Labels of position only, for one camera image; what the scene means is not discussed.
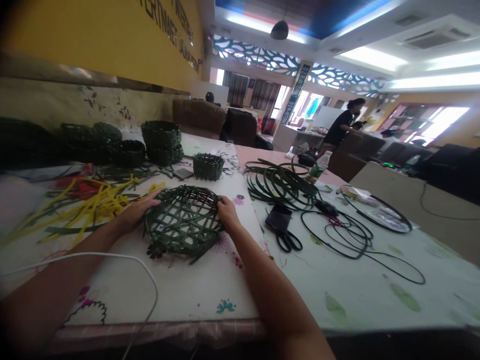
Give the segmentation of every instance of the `ceiling light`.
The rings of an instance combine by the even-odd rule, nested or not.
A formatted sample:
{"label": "ceiling light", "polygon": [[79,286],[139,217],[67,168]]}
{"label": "ceiling light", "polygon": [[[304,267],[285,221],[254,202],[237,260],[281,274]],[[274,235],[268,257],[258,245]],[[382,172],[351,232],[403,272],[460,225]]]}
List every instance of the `ceiling light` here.
{"label": "ceiling light", "polygon": [[356,49],[344,52],[339,56],[390,71],[396,71],[400,65],[408,64],[407,61],[399,57],[373,50],[366,46],[357,47]]}
{"label": "ceiling light", "polygon": [[393,80],[390,89],[439,88],[466,85],[480,85],[480,72]]}
{"label": "ceiling light", "polygon": [[461,68],[470,65],[480,65],[480,51],[438,57],[436,59],[430,60],[429,63],[433,65],[427,69],[428,71]]}
{"label": "ceiling light", "polygon": [[[247,28],[259,30],[263,33],[270,34],[270,32],[273,30],[271,23],[266,22],[266,21],[257,20],[257,19],[254,19],[252,17],[248,17],[248,16],[244,16],[244,15],[232,15],[232,16],[227,17],[226,19],[229,22],[239,24],[239,25],[245,26]],[[303,36],[301,36],[301,34],[299,34],[296,31],[289,31],[287,39],[292,40],[292,41],[297,42],[297,43],[301,43],[301,44],[305,44],[305,42],[306,42],[305,38]]]}

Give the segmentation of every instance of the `smartphone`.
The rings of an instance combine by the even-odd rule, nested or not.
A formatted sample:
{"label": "smartphone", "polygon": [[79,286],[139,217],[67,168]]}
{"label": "smartphone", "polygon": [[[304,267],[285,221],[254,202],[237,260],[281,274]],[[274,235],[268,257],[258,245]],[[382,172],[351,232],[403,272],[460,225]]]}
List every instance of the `smartphone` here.
{"label": "smartphone", "polygon": [[286,233],[291,218],[292,212],[282,204],[277,203],[273,206],[273,209],[267,216],[265,224],[271,226],[281,233]]}

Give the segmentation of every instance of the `plastic bottle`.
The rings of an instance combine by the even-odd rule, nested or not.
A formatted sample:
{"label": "plastic bottle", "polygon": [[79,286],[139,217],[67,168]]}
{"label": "plastic bottle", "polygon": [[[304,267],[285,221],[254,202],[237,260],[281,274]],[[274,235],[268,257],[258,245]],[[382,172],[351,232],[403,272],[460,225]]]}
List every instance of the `plastic bottle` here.
{"label": "plastic bottle", "polygon": [[332,155],[331,151],[325,151],[325,154],[320,156],[320,158],[316,161],[316,164],[312,166],[310,172],[305,178],[309,183],[315,184],[320,175],[327,170],[329,167],[330,155]]}
{"label": "plastic bottle", "polygon": [[420,155],[415,155],[414,157],[410,158],[404,165],[405,169],[411,169],[415,166],[415,164],[419,161]]}

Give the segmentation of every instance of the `white cable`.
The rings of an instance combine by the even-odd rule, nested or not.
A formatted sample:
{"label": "white cable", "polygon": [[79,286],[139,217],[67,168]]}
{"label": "white cable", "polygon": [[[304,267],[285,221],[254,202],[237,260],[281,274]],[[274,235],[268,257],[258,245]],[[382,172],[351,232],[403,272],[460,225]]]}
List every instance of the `white cable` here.
{"label": "white cable", "polygon": [[48,265],[50,263],[55,263],[57,261],[60,261],[60,260],[64,260],[64,259],[68,259],[68,258],[75,258],[77,256],[83,256],[83,255],[96,255],[96,256],[103,256],[103,257],[111,257],[111,258],[121,258],[121,259],[130,259],[130,260],[135,260],[137,263],[140,263],[140,265],[145,269],[146,273],[148,274],[148,276],[150,277],[151,279],[151,282],[153,283],[153,286],[155,286],[155,301],[153,302],[153,306],[151,307],[151,310],[150,312],[148,313],[146,319],[143,321],[143,323],[141,324],[140,326],[140,329],[133,335],[130,343],[128,344],[128,347],[126,348],[125,350],[125,353],[123,354],[123,357],[121,358],[121,360],[125,360],[126,357],[127,357],[127,354],[129,353],[130,351],[130,348],[132,347],[132,345],[134,344],[135,340],[137,339],[137,337],[139,336],[139,334],[142,332],[144,326],[147,324],[147,322],[149,321],[150,319],[150,316],[152,315],[152,313],[154,312],[154,309],[155,307],[157,306],[157,301],[159,299],[159,287],[157,286],[157,283],[155,281],[155,278],[154,276],[152,275],[152,273],[150,272],[149,268],[145,265],[145,263],[140,260],[138,257],[135,257],[135,256],[128,256],[128,255],[120,255],[120,254],[113,254],[113,253],[107,253],[107,252],[77,252],[77,253],[73,253],[73,254],[69,254],[69,255],[65,255],[65,256],[60,256],[60,257],[57,257],[55,259],[52,259],[52,260],[46,260],[46,261],[42,261],[42,262],[39,262],[37,264],[34,264],[34,265],[29,265],[29,266],[25,266],[25,267],[21,267],[21,268],[18,268],[16,270],[13,270],[13,271],[9,271],[9,272],[6,272],[6,273],[2,273],[0,274],[0,277],[3,277],[3,276],[7,276],[7,275],[11,275],[11,274],[15,274],[15,273],[19,273],[19,272],[22,272],[22,271],[25,271],[25,270],[29,270],[29,269],[33,269],[33,268],[38,268],[40,266],[43,266],[43,265]]}

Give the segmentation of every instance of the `chair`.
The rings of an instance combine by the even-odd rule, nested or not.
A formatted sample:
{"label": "chair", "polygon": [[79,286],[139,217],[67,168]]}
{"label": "chair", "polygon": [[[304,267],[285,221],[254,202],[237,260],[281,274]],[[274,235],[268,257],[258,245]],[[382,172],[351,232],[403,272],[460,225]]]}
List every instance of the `chair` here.
{"label": "chair", "polygon": [[346,182],[352,180],[360,170],[385,145],[385,140],[367,134],[349,132],[334,150],[328,170]]}
{"label": "chair", "polygon": [[250,148],[273,150],[270,142],[257,135],[257,120],[249,112],[228,108],[220,140]]}
{"label": "chair", "polygon": [[186,134],[203,138],[220,138],[225,110],[204,100],[173,100],[173,122]]}
{"label": "chair", "polygon": [[405,142],[394,142],[380,154],[378,160],[383,163],[392,163],[402,167],[415,155],[420,155],[420,160],[424,160],[432,154],[433,152],[423,146]]}

